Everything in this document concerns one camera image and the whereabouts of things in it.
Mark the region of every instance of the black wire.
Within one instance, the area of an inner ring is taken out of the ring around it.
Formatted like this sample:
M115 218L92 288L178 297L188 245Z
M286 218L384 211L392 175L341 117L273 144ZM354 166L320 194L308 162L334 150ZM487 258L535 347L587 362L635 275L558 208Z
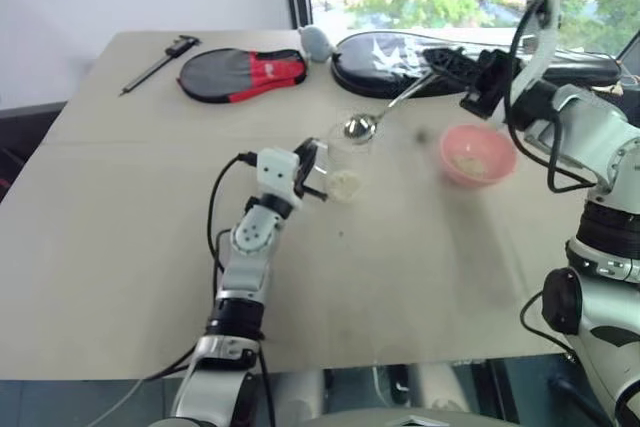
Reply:
M555 345L560 347L562 350L564 350L573 362L577 362L578 361L578 354L576 354L575 350L573 350L571 347L569 347L564 342L561 342L558 339L550 336L549 334L545 334L544 332L542 332L540 330L534 329L529 324L527 324L525 316L527 315L528 310L541 297L542 297L542 291L538 292L536 295L531 297L531 299L529 299L529 301L524 305L524 307L520 311L520 324L522 324L522 327L524 327L527 331L531 332L532 334L535 334L535 335L537 335L539 337L542 337L543 339L548 340L549 342L554 343Z
M560 121L560 118L557 112L555 113L553 118L554 138L553 138L553 145L551 148L551 156L550 156L550 161L547 162L546 160L543 160L542 158L530 152L522 144L522 142L520 142L520 138L518 137L518 134L516 132L516 128L514 125L512 105L511 105L511 88L513 85L514 73L516 71L516 67L518 63L518 56L517 56L518 45L520 43L520 39L522 38L522 35L524 34L524 31L527 27L529 20L537 12L537 10L543 5L544 2L545 0L533 0L533 2L531 2L527 10L525 11L524 15L522 16L522 20L520 21L520 24L518 24L518 28L516 29L516 32L513 35L513 39L511 40L511 46L509 47L509 62L507 63L507 73L506 73L507 81L505 82L504 99L503 99L504 113L505 113L507 128L509 130L509 136L511 137L511 140L515 144L516 148L520 152L522 152L526 157L528 157L530 160L534 161L536 164L547 168L548 171L550 171L549 175L547 176L547 186L554 193L562 193L562 192L569 192L571 190L591 188L595 184L589 182L588 180L584 179L578 174L574 174L569 170L565 170L557 167L558 157L560 155L561 141L562 141L562 123ZM556 172L559 172L577 181L578 184L572 185L569 187L564 187L564 188L557 188L555 186Z
M161 379L163 377L166 377L167 375L175 374L176 372L181 372L182 370L186 369L186 367L184 367L183 369L182 367L178 367L178 366L181 363L183 363L185 360L187 360L189 357L191 357L191 354L193 354L194 350L196 350L195 345L191 347L189 350L187 350L184 354L182 354L174 362L172 362L169 366L165 367L159 372L156 372L153 375L150 375L149 377L146 377L144 380L148 382L151 380Z
M222 272L224 274L224 266L222 265L222 262L220 261L220 238L224 235L224 234L228 234L229 232L231 232L231 229L223 229L220 232L218 232L216 234L216 257L215 257L215 262L216 262L216 267L218 269L220 269L220 272Z
M264 393L267 397L267 411L269 412L269 424L271 427L276 427L276 411L273 404L273 393L271 392L271 382L269 381L269 371L267 370L267 361L264 358L264 352L262 352L262 345L258 352L258 359L260 360L260 370L262 370L262 381L264 383Z
M215 255L213 256L213 301L216 301L216 295L218 295L218 272L224 273L224 266L220 261L220 238L224 234L231 232L231 229L223 229L216 234L216 248Z
M216 195L218 193L218 189L220 188L220 183L222 182L222 178L229 171L229 169L240 160L240 154L236 155L233 159L227 162L220 173L218 174L218 178L213 184L213 189L211 189L211 196L209 197L209 212L207 213L207 244L209 245L209 252L211 253L211 257L216 259L216 249L213 245L213 239L211 238L211 230L213 229L213 207L216 201Z

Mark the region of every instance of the glass cup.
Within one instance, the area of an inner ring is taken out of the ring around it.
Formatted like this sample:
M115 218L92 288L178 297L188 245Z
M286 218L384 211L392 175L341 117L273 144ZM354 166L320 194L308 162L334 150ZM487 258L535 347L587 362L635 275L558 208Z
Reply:
M334 125L328 132L328 168L325 190L331 200L350 203L366 187L371 168L372 142L354 143L343 134L344 124Z

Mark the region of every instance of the white wall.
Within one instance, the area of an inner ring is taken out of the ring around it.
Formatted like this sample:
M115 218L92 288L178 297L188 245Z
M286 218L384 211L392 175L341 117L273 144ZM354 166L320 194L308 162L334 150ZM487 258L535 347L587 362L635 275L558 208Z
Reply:
M285 29L289 19L287 0L0 0L0 109L68 99L118 31Z

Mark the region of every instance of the robotic arm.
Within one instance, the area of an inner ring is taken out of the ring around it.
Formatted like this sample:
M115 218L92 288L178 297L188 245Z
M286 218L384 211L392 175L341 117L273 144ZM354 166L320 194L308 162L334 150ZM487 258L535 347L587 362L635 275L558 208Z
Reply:
M556 48L558 2L538 5L532 16L538 52L513 81L505 122L512 137L519 130L556 162L596 178L579 186L591 188L578 233L566 245L569 266L546 279L543 316L567 336L609 416L623 427L639 426L640 129L594 94L542 80ZM485 119L500 117L512 58L485 51L476 63L449 49L425 56L436 73L467 88L462 107Z
M271 259L286 219L322 172L326 146L308 139L295 152L264 149L257 155L260 198L231 231L231 254L205 334L198 341L176 395L172 418L152 427L247 427L253 425L261 355L262 317L271 278Z

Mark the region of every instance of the small gray plush toy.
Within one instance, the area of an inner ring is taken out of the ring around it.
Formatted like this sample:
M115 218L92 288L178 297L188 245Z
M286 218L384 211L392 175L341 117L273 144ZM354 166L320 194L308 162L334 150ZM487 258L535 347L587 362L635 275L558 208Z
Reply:
M315 25L307 25L298 29L302 49L313 62L324 63L335 52L327 35Z

